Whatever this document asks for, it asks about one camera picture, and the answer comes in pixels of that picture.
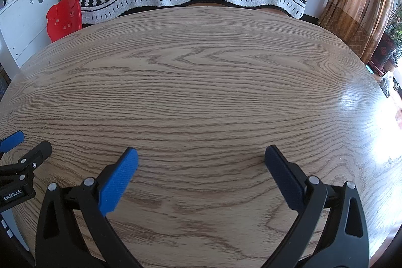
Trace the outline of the white cabinet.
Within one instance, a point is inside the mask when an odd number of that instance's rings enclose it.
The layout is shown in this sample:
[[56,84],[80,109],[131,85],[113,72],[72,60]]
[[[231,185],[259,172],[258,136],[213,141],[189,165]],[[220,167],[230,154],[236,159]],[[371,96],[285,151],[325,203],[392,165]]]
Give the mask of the white cabinet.
[[46,14],[59,0],[13,0],[1,10],[1,66],[9,78],[51,43]]

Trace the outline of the red plastic bag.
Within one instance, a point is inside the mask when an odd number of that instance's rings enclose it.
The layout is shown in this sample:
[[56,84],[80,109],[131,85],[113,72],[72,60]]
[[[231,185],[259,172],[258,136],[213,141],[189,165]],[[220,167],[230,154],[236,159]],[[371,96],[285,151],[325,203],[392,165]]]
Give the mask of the red plastic bag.
[[49,9],[46,19],[46,31],[51,42],[79,31],[82,29],[80,0],[61,0]]

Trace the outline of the green potted plant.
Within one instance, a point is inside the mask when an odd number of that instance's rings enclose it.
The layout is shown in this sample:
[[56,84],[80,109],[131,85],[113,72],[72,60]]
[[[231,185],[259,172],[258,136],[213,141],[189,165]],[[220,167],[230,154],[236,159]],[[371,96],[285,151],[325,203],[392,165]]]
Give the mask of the green potted plant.
[[402,19],[401,19],[401,4],[399,4],[395,11],[393,11],[388,25],[386,27],[386,34],[393,40],[395,49],[392,53],[390,60],[395,65],[398,66],[398,61],[401,58],[401,38],[402,38]]

